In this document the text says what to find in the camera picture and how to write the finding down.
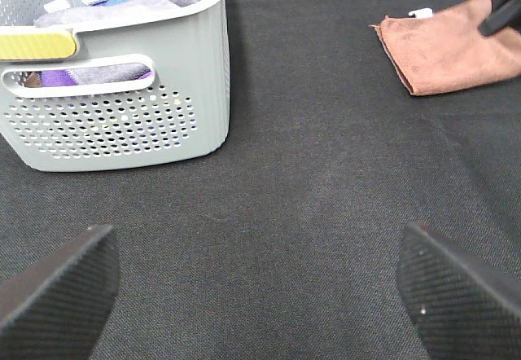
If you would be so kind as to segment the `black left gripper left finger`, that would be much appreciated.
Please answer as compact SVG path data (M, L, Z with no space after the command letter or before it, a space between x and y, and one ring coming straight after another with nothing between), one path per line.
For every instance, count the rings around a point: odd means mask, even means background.
M3 359L87 359L120 286L113 226L92 226L1 286Z

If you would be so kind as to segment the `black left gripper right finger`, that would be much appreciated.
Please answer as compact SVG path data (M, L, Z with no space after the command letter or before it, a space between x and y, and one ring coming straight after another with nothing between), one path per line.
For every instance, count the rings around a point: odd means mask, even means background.
M518 359L520 281L429 226L405 226L396 283L432 359Z

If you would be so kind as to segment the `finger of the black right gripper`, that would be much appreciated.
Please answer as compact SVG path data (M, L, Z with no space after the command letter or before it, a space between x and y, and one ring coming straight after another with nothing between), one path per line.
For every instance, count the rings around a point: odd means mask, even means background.
M479 32L484 37L506 28L520 32L520 0L491 0L491 3L491 12L479 24Z

